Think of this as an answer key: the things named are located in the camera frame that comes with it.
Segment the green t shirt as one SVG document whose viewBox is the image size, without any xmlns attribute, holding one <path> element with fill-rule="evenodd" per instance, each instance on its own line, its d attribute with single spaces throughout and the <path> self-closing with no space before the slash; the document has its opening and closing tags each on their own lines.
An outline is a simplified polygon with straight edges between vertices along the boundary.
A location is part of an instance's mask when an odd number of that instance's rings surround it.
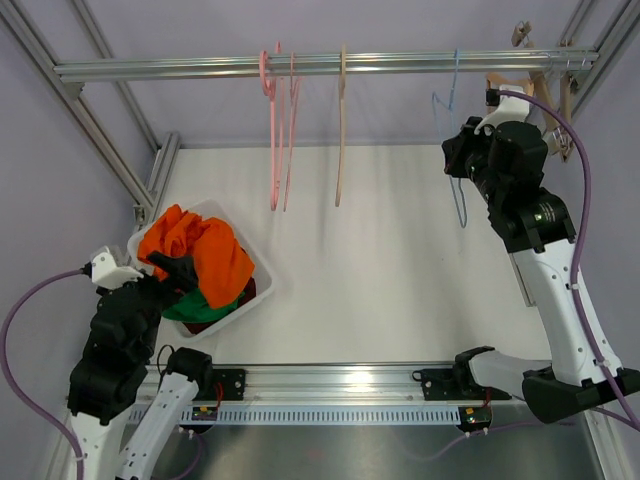
<svg viewBox="0 0 640 480">
<path fill-rule="evenodd" d="M 162 317 L 171 321 L 188 324 L 202 324 L 217 322 L 234 312 L 240 300 L 245 296 L 241 293 L 233 302 L 219 308 L 212 308 L 200 290 L 194 290 L 184 295 L 175 305 L 163 311 Z"/>
</svg>

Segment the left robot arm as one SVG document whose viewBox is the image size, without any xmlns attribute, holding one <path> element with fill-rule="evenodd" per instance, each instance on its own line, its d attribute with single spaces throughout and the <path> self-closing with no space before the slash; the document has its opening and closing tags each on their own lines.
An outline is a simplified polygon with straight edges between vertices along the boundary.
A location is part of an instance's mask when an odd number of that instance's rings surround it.
<svg viewBox="0 0 640 480">
<path fill-rule="evenodd" d="M 169 357 L 151 406 L 130 438 L 121 439 L 147 377 L 162 314 L 198 286 L 194 260 L 157 251 L 146 258 L 159 279 L 121 266 L 103 249 L 82 274 L 100 299 L 81 360 L 70 375 L 68 409 L 82 479 L 148 479 L 180 413 L 195 399 L 223 396 L 210 355 L 181 347 Z"/>
</svg>

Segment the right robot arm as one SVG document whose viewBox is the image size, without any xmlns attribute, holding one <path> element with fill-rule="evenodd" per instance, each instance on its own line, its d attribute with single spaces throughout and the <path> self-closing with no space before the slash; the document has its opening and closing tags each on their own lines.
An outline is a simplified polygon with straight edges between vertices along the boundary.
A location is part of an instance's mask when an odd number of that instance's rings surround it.
<svg viewBox="0 0 640 480">
<path fill-rule="evenodd" d="M 464 397 L 485 388 L 524 400 L 555 423 L 639 391 L 639 373 L 612 351 L 580 273 L 572 270 L 577 235 L 565 203 L 542 187 L 547 145 L 522 121 L 489 125 L 471 116 L 442 144 L 445 172 L 468 179 L 488 209 L 533 299 L 551 358 L 533 361 L 476 347 L 454 360 L 452 384 Z"/>
</svg>

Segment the orange t shirt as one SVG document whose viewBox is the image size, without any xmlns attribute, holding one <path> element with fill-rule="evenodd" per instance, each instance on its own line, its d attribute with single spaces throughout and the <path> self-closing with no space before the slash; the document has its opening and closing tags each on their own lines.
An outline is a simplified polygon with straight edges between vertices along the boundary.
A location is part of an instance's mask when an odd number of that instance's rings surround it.
<svg viewBox="0 0 640 480">
<path fill-rule="evenodd" d="M 212 308 L 233 302 L 252 278 L 255 264 L 237 240 L 231 226 L 217 218 L 174 204 L 155 221 L 140 240 L 136 258 L 159 251 L 171 257 L 194 258 L 199 290 Z"/>
</svg>

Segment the thick pink plastic hanger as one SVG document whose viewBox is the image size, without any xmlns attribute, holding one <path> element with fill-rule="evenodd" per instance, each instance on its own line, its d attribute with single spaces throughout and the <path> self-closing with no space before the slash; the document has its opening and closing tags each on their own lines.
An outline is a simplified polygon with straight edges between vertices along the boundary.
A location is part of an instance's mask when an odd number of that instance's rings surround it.
<svg viewBox="0 0 640 480">
<path fill-rule="evenodd" d="M 266 50 L 259 54 L 259 78 L 263 94 L 269 100 L 270 113 L 270 210 L 277 210 L 284 157 L 284 86 L 283 78 L 272 72 L 270 55 Z"/>
</svg>

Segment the thin pink wire hanger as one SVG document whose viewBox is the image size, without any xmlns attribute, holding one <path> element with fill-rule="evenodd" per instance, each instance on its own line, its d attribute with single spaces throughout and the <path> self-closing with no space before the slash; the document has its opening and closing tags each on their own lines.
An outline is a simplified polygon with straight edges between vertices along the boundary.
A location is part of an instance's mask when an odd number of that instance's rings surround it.
<svg viewBox="0 0 640 480">
<path fill-rule="evenodd" d="M 286 184 L 285 184 L 285 195 L 284 195 L 284 205 L 283 205 L 284 212 L 288 210 L 288 203 L 289 203 L 289 196 L 290 196 L 290 189 L 291 189 L 293 152 L 295 147 L 296 121 L 297 121 L 297 111 L 298 111 L 300 82 L 301 82 L 300 78 L 295 73 L 295 64 L 296 64 L 296 55 L 294 53 L 291 53 L 290 55 L 290 88 L 289 88 L 290 111 L 289 111 L 289 133 L 288 133 L 288 159 L 287 159 Z"/>
</svg>

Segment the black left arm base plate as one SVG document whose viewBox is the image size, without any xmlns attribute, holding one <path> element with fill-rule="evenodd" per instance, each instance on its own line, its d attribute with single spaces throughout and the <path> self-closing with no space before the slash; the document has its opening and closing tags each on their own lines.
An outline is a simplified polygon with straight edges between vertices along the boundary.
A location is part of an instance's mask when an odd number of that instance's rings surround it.
<svg viewBox="0 0 640 480">
<path fill-rule="evenodd" d="M 198 381 L 196 400 L 243 401 L 247 372 L 241 368 L 209 368 Z"/>
</svg>

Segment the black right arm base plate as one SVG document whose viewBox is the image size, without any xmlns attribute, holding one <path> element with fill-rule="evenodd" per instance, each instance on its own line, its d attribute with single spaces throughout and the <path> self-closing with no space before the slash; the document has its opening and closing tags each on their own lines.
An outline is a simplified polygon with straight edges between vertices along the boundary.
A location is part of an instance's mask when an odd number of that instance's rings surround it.
<svg viewBox="0 0 640 480">
<path fill-rule="evenodd" d="M 484 401 L 487 393 L 491 400 L 510 400 L 508 393 L 499 389 L 479 386 L 468 373 L 457 367 L 424 368 L 414 370 L 411 378 L 420 384 L 427 401 L 470 400 Z"/>
</svg>

